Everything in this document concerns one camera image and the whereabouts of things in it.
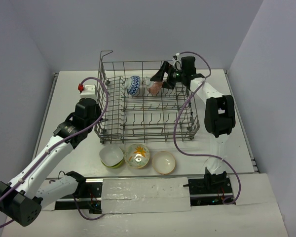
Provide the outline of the red patterned bowl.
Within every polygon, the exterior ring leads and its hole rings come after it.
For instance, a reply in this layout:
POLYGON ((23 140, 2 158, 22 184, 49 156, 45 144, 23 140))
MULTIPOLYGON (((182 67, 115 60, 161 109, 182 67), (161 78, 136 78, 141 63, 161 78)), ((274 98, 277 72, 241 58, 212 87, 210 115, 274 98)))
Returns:
POLYGON ((147 80, 146 82, 146 88, 147 91, 151 94, 151 95, 157 95, 158 92, 161 90, 162 88, 162 81, 151 81, 150 79, 147 80))

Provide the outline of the blue zigzag bowl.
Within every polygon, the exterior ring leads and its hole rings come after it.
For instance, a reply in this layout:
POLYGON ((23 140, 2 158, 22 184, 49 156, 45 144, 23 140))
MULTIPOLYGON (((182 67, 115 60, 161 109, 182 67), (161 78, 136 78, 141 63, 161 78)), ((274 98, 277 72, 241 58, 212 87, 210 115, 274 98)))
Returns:
POLYGON ((129 95, 135 96, 139 92, 141 78, 139 76, 131 76, 125 80, 124 86, 129 95))

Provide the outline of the grey wire dish rack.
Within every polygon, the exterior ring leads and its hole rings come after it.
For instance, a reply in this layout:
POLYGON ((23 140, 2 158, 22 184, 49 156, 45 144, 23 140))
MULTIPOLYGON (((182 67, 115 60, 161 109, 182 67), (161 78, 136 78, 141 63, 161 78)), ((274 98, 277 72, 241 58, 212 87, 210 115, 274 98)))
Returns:
POLYGON ((185 86, 178 83, 173 90, 162 88, 151 95, 146 88, 147 80, 157 73, 162 61, 108 61, 111 50, 100 52, 97 101, 106 113, 94 127, 101 144, 167 142, 174 137, 189 141, 200 128, 196 101, 192 99, 183 111, 176 132, 174 123, 179 109, 190 96, 185 86), (139 76, 141 85, 135 96, 127 93, 125 80, 139 76))

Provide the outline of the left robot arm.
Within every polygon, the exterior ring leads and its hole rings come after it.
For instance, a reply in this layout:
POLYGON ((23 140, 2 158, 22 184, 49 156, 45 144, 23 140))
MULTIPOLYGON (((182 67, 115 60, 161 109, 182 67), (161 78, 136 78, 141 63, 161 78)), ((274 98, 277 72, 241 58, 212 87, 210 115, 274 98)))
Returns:
POLYGON ((41 185, 55 166, 87 138, 103 114, 96 100, 80 99, 75 111, 57 126, 39 155, 8 183, 0 181, 0 211, 26 227, 44 207, 57 199, 66 195, 84 195, 86 179, 74 171, 66 173, 46 188, 41 185))

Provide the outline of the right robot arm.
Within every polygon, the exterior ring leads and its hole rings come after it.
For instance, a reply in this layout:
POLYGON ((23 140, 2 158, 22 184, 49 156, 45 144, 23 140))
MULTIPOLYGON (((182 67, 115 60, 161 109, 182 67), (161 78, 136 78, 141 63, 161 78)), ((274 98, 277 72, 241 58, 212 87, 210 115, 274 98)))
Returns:
POLYGON ((150 78, 151 82, 161 82, 162 88, 174 89, 177 83, 182 84, 190 91, 190 96, 179 109, 174 123, 176 132, 183 111, 187 108, 194 96, 198 96, 205 104, 204 125, 211 134, 213 144, 221 153, 225 143, 236 125, 235 106, 232 95, 224 95, 212 87, 207 79, 211 76, 198 73, 195 67, 197 53, 186 52, 186 56, 177 53, 173 56, 173 63, 163 61, 157 73, 150 78))

